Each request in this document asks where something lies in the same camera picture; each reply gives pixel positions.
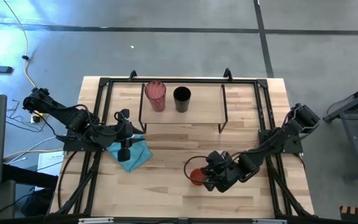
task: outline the cup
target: cup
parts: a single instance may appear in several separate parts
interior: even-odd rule
[[[165,109],[167,87],[165,87],[164,83],[158,81],[149,82],[144,92],[154,111],[161,112]]]
[[[184,113],[189,108],[191,91],[184,86],[179,86],[173,91],[173,99],[178,112]]]
[[[194,169],[190,174],[191,183],[195,186],[201,186],[205,181],[205,175],[201,171],[201,169]]]

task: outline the pink cup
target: pink cup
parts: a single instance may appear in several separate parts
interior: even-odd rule
[[[165,93],[167,88],[164,83],[158,81],[149,82],[144,92],[154,111],[161,112],[165,109]]]

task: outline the blue towel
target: blue towel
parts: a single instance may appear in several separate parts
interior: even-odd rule
[[[135,134],[133,138],[143,138],[142,135]],[[117,160],[118,151],[121,149],[121,144],[119,142],[114,142],[111,146],[107,148],[107,151]],[[138,168],[144,162],[149,160],[153,154],[150,151],[149,147],[146,144],[146,141],[140,141],[132,144],[129,148],[131,151],[131,158],[125,162],[117,162],[122,166],[127,172],[132,172],[134,169]]]

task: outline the black floor line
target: black floor line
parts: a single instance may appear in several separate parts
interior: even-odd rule
[[[227,33],[227,34],[258,34],[259,29],[241,28],[168,28],[168,27],[87,27],[60,25],[23,24],[26,30],[41,31],[73,31],[73,32],[191,32],[191,33]],[[0,22],[0,30],[19,30],[15,23]],[[264,29],[265,34],[282,35],[358,35],[358,30],[295,30],[295,29]]]
[[[188,32],[188,33],[226,33],[226,34],[257,34],[258,29],[236,28],[164,28],[164,27],[82,27],[56,25],[23,24],[25,30],[73,31],[73,32]],[[0,30],[20,29],[18,24],[0,23]]]
[[[258,22],[260,44],[262,45],[262,53],[264,56],[267,78],[274,78],[272,62],[270,61],[269,48],[267,47],[264,21],[262,19],[262,13],[260,11],[260,5],[258,0],[254,0],[254,6],[256,12],[256,19]]]
[[[358,30],[285,30],[265,29],[266,34],[283,35],[358,35]]]

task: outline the yellow cable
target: yellow cable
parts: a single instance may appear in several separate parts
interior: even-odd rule
[[[12,8],[10,7],[10,5],[6,2],[6,0],[3,0],[4,3],[6,4],[6,6],[9,8],[9,10],[11,10],[13,16],[16,18],[17,22],[19,23],[20,27],[22,28],[24,37],[25,37],[25,54],[24,56],[28,57],[28,53],[29,53],[29,40],[27,39],[27,35],[25,34],[25,30],[24,27],[22,25],[22,23],[20,22],[19,18],[17,18],[15,12],[12,10]],[[24,63],[23,63],[23,71],[24,71],[24,75],[27,77],[27,79],[31,82],[31,84],[34,87],[37,87],[34,83],[34,81],[30,78],[29,74],[27,73],[27,60],[24,59]]]
[[[14,155],[20,154],[20,153],[27,154],[27,153],[33,153],[33,152],[58,152],[58,151],[63,151],[63,149],[20,151],[20,152],[15,152],[15,153],[12,153],[10,155],[7,155],[7,156],[4,157],[4,159],[7,159],[7,158],[9,158],[11,156],[14,156]]]

